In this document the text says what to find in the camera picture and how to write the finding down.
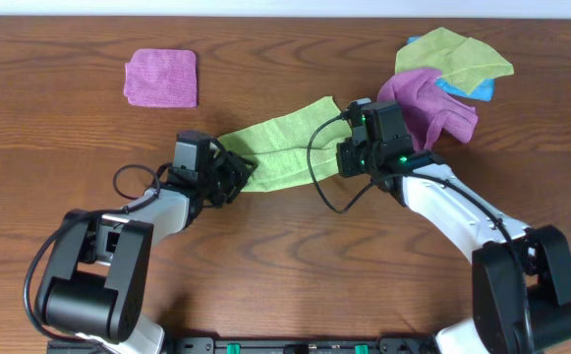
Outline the light green microfiber cloth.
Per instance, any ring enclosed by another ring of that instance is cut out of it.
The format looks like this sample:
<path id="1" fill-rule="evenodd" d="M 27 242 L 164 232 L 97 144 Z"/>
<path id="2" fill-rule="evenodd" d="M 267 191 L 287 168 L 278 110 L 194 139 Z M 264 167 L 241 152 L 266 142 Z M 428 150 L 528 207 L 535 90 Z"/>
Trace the light green microfiber cloth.
<path id="1" fill-rule="evenodd" d="M 257 163 L 245 193 L 268 193 L 321 181 L 338 173 L 337 145 L 351 136 L 331 96 L 290 114 L 219 138 L 227 149 Z"/>

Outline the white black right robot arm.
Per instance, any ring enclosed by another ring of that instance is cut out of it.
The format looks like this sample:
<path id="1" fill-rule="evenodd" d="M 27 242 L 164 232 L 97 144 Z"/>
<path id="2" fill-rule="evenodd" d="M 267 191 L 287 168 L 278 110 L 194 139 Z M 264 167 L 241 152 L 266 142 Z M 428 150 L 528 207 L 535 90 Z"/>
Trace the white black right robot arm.
<path id="1" fill-rule="evenodd" d="M 462 183 L 437 154 L 416 151 L 400 106 L 360 99 L 340 119 L 343 177 L 371 184 L 431 222 L 472 268 L 472 316 L 440 330 L 437 353 L 542 353 L 571 339 L 571 251 L 552 225 L 512 218 Z"/>

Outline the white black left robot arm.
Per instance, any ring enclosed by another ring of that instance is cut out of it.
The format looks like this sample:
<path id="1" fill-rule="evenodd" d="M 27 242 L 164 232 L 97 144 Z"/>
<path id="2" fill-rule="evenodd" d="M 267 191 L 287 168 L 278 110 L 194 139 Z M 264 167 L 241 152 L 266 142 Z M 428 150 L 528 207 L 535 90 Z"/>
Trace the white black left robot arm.
<path id="1" fill-rule="evenodd" d="M 23 303 L 41 335 L 103 353 L 162 353 L 164 328 L 142 312 L 151 250 L 206 208 L 232 203 L 257 163 L 214 142 L 179 145 L 140 197 L 73 209 L 27 270 Z"/>

